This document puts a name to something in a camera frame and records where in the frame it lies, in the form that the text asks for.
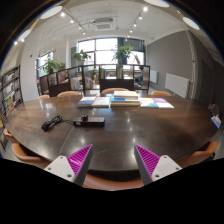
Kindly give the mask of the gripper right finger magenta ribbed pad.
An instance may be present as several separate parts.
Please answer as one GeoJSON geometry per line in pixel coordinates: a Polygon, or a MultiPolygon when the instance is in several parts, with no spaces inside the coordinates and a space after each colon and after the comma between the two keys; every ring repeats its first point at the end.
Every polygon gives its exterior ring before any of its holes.
{"type": "Polygon", "coordinates": [[[134,156],[144,185],[181,170],[168,155],[159,156],[139,145],[134,146],[134,156]]]}

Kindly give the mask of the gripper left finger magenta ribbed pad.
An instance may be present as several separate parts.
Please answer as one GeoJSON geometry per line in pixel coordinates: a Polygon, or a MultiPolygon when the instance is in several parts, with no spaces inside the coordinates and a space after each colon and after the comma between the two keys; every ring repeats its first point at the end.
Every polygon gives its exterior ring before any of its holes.
{"type": "Polygon", "coordinates": [[[92,145],[88,145],[69,156],[60,155],[45,168],[45,171],[82,186],[92,155],[92,145]]]}

